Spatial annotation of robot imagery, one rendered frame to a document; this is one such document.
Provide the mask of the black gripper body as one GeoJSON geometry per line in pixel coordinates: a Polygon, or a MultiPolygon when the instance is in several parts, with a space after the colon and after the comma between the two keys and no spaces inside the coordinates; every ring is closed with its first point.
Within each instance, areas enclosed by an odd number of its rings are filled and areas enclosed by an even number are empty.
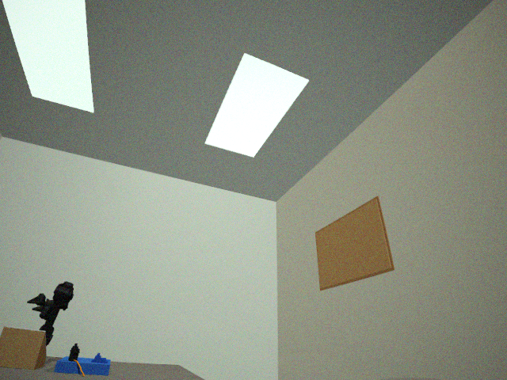
{"type": "Polygon", "coordinates": [[[54,304],[53,300],[47,299],[47,301],[45,301],[45,299],[46,299],[46,297],[45,297],[44,293],[39,294],[39,297],[37,299],[38,306],[49,306],[52,308],[52,306],[54,304]]]}

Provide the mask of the blue rectangular deck plate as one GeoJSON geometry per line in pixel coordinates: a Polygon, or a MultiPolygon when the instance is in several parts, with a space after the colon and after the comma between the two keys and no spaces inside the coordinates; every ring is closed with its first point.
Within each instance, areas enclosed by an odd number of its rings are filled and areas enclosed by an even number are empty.
{"type": "MultiPolygon", "coordinates": [[[[58,360],[54,372],[82,374],[78,364],[68,359],[69,357],[65,356],[63,359],[58,360]]],[[[78,357],[77,361],[84,374],[109,375],[111,359],[101,358],[100,353],[95,356],[95,359],[78,357]]]]}

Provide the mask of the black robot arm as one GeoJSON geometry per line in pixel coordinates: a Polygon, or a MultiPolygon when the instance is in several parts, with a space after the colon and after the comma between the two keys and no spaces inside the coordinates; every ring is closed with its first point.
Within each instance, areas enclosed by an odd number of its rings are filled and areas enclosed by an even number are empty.
{"type": "Polygon", "coordinates": [[[52,326],[54,325],[54,321],[58,316],[59,309],[66,310],[69,305],[68,302],[74,297],[73,286],[73,283],[69,283],[67,281],[65,283],[60,283],[54,290],[54,304],[52,308],[49,306],[43,306],[43,310],[40,313],[40,318],[43,318],[46,321],[39,330],[46,332],[46,346],[50,344],[50,341],[53,337],[52,333],[54,332],[54,327],[52,326]]]}

